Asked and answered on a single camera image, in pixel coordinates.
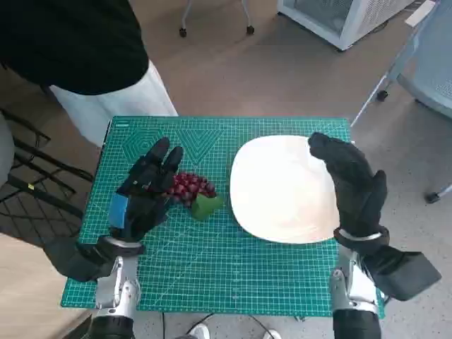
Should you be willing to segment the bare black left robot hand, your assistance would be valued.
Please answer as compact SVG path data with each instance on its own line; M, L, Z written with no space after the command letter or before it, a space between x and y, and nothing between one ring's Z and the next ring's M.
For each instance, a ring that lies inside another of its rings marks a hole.
M163 137L131 167L115 191L109 207L110 234L125 242L139 242L166 220L170 202L166 194L182 161L182 147L170 148Z

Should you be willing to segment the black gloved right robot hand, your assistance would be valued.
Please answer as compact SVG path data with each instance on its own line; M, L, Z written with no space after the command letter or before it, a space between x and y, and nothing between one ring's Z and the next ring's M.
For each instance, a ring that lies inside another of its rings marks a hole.
M315 132L308 144L311 155L325 163L333 179L340 229L356 238L383 234L380 219L388 193L386 173L374 172L352 143Z

